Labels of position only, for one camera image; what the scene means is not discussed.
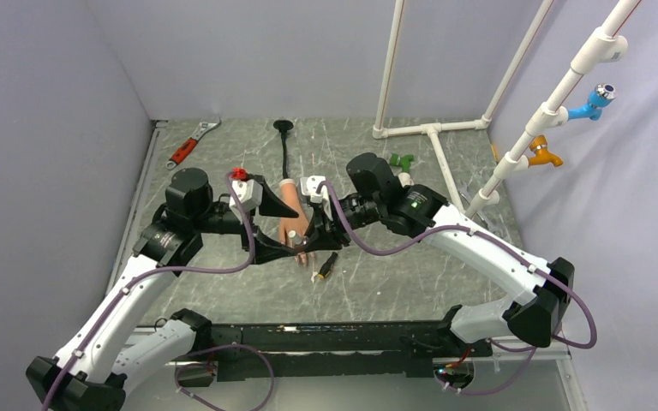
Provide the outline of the glitter nail polish bottle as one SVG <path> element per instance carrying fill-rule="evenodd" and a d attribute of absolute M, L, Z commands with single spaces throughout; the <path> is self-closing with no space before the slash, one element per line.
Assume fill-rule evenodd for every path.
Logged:
<path fill-rule="evenodd" d="M 290 241 L 291 246 L 295 249 L 304 249 L 306 247 L 306 236 L 296 230 L 288 231 L 287 239 Z"/>

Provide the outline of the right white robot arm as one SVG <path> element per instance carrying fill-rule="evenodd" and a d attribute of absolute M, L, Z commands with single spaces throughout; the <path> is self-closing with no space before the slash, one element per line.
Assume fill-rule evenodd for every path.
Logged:
<path fill-rule="evenodd" d="M 338 250 L 357 241 L 356 229 L 381 223 L 462 260 L 505 292 L 489 303 L 452 307 L 437 335 L 443 352 L 458 355 L 471 343 L 506 336 L 537 348 L 550 345 L 571 302 L 571 262 L 549 262 L 514 247 L 432 188 L 395 175 L 371 152 L 353 158 L 346 170 L 355 192 L 342 199 L 330 195 L 324 176 L 301 179 L 302 195 L 314 209 L 305 251 Z"/>

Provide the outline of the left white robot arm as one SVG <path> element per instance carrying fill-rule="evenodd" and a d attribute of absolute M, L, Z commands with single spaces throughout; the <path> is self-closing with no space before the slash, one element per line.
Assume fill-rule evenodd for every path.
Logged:
<path fill-rule="evenodd" d="M 280 256 L 290 249 L 262 240 L 254 214 L 294 217 L 265 179 L 235 169 L 225 175 L 229 198 L 215 196 L 207 173 L 179 170 L 164 203 L 141 232 L 117 282 L 81 329 L 53 356 L 38 356 L 26 375 L 45 410 L 118 410 L 128 393 L 165 362 L 186 355 L 198 360 L 212 347 L 211 322 L 188 310 L 178 312 L 145 341 L 126 342 L 147 309 L 183 273 L 202 249 L 205 234 L 239 235 L 246 264 L 260 253 Z"/>

